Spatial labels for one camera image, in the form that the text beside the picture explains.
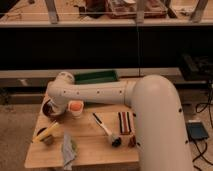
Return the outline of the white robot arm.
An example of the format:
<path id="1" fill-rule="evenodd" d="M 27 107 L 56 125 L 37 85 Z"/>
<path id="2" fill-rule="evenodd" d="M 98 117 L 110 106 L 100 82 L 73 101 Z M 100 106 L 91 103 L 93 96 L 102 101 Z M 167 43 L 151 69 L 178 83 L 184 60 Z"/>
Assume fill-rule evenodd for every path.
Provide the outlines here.
<path id="1" fill-rule="evenodd" d="M 194 171 L 180 97 L 167 78 L 147 75 L 135 82 L 77 85 L 70 73 L 61 72 L 47 94 L 57 113 L 63 113 L 71 100 L 130 107 L 140 171 Z"/>

